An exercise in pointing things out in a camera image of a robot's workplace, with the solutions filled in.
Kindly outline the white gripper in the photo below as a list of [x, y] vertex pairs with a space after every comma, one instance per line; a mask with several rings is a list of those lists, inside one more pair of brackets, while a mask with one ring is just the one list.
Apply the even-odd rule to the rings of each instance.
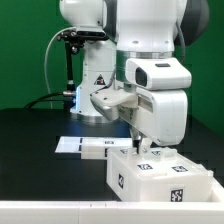
[[184, 138], [188, 103], [183, 90], [149, 91], [137, 87], [131, 93], [103, 89], [93, 92], [90, 100], [106, 119], [122, 118], [132, 126], [130, 135], [136, 153], [139, 147], [141, 154], [147, 153], [153, 142], [170, 146]]

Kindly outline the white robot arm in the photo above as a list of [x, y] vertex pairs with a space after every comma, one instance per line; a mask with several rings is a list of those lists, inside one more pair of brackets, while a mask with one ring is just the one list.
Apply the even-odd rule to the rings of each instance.
[[90, 92], [96, 110], [129, 123], [138, 146], [180, 143], [192, 76], [173, 52], [204, 32], [208, 0], [60, 0], [59, 7], [78, 37], [115, 43], [118, 86]]

